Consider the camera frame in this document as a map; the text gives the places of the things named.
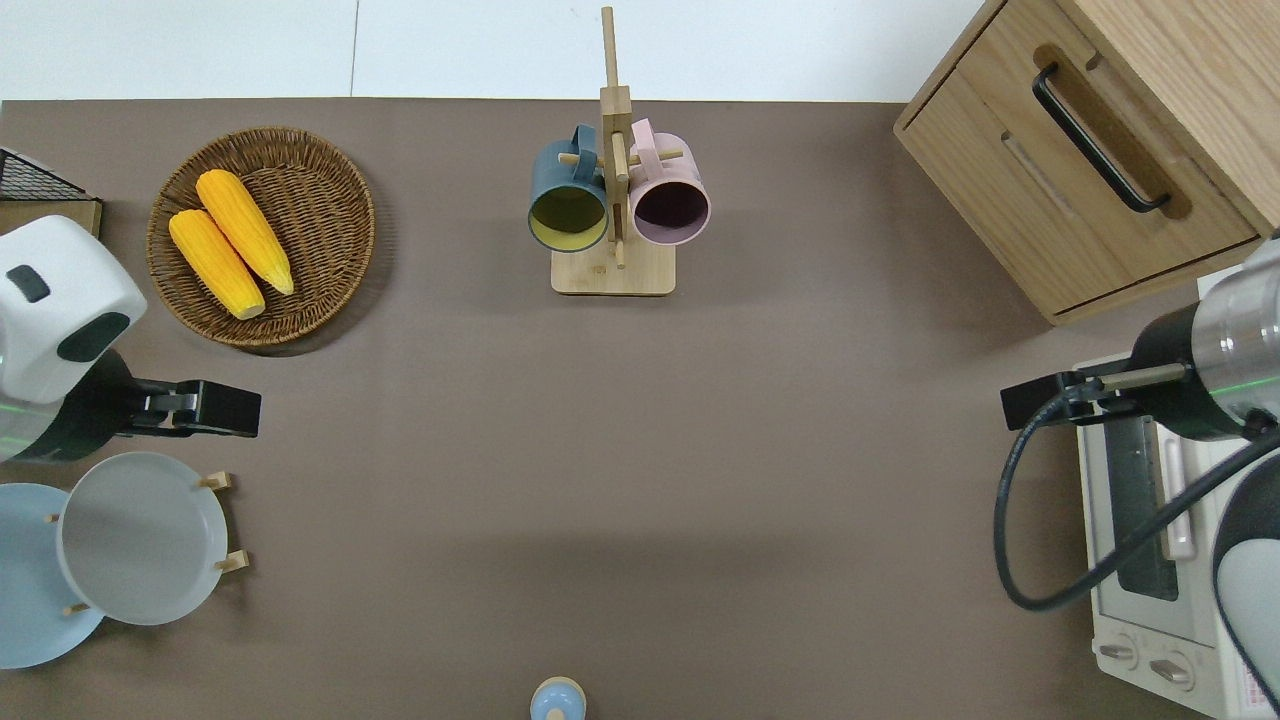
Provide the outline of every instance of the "pink mug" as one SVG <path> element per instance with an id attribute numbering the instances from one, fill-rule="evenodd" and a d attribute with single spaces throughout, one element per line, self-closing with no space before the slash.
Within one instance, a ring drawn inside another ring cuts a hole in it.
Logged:
<path id="1" fill-rule="evenodd" d="M 710 219 L 710 200 L 703 187 L 689 143 L 668 133 L 654 133 L 649 120 L 632 123 L 636 143 L 631 154 L 640 164 L 631 168 L 631 215 L 640 237 L 657 245 L 681 245 L 698 237 Z M 668 160 L 658 155 L 678 150 Z"/>

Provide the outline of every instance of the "oven knob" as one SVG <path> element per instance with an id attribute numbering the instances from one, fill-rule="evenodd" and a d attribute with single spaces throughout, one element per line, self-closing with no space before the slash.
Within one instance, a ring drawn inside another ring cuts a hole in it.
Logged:
<path id="1" fill-rule="evenodd" d="M 1180 652 L 1170 652 L 1167 659 L 1152 660 L 1151 671 L 1169 680 L 1175 688 L 1188 692 L 1196 687 L 1196 673 L 1187 656 Z"/>
<path id="2" fill-rule="evenodd" d="M 1133 638 L 1129 635 L 1116 635 L 1115 641 L 1108 643 L 1098 642 L 1094 644 L 1094 651 L 1102 657 L 1115 660 L 1129 670 L 1138 666 L 1138 646 L 1134 644 Z"/>

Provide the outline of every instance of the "white floor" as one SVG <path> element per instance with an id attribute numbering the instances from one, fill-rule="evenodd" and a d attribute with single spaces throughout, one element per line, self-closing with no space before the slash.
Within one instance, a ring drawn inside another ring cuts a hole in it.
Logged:
<path id="1" fill-rule="evenodd" d="M 613 0 L 666 100 L 905 101 L 980 0 Z M 0 0 L 0 100 L 595 97 L 584 0 Z"/>

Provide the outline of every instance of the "wicker basket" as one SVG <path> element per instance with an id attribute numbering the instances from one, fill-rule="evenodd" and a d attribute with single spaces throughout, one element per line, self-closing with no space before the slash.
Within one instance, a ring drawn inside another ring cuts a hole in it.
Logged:
<path id="1" fill-rule="evenodd" d="M 244 182 L 275 231 L 293 295 L 259 281 L 266 310 L 237 320 L 196 277 L 169 237 L 169 218 L 200 208 L 196 179 L 221 168 Z M 234 347 L 294 341 L 351 300 L 374 251 L 374 202 L 340 150 L 310 132 L 264 127 L 220 137 L 187 159 L 160 190 L 147 224 L 147 266 L 160 299 L 184 325 Z"/>

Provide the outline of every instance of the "oven window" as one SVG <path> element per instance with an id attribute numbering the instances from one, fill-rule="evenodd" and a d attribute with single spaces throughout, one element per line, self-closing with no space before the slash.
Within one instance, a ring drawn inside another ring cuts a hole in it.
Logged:
<path id="1" fill-rule="evenodd" d="M 1103 425 L 1111 486 L 1111 530 L 1119 542 L 1160 507 L 1160 451 L 1156 423 L 1129 418 Z M 1116 570 L 1120 587 L 1156 600 L 1178 600 L 1178 569 L 1153 537 Z"/>

